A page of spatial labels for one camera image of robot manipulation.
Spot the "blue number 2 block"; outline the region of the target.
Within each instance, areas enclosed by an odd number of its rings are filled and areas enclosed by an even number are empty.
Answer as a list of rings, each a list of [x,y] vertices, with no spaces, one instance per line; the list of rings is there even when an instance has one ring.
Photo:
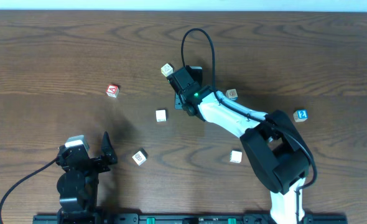
[[[294,112],[293,117],[296,123],[306,121],[309,118],[307,110],[297,110]]]

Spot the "white block near right arm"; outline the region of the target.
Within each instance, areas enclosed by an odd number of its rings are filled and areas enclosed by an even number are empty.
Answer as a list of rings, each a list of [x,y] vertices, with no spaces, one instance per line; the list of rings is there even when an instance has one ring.
[[[230,162],[239,164],[242,161],[242,156],[243,153],[241,151],[232,150],[230,152]]]

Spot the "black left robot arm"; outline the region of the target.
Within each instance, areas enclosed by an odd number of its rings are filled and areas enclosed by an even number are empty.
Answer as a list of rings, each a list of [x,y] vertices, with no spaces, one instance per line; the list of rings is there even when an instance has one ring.
[[[70,137],[59,147],[56,164],[65,171],[57,181],[62,210],[59,223],[107,222],[107,215],[96,206],[99,174],[109,172],[118,157],[107,132],[101,142],[102,155],[90,158],[89,148],[84,135]]]

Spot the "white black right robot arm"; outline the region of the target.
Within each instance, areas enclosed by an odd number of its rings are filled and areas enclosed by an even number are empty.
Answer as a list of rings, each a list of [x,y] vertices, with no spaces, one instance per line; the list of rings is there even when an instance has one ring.
[[[275,223],[303,223],[302,191],[316,165],[312,153],[289,117],[246,108],[209,85],[202,86],[200,67],[161,69],[182,109],[189,116],[216,124],[239,138],[256,177],[271,193],[271,218]]]

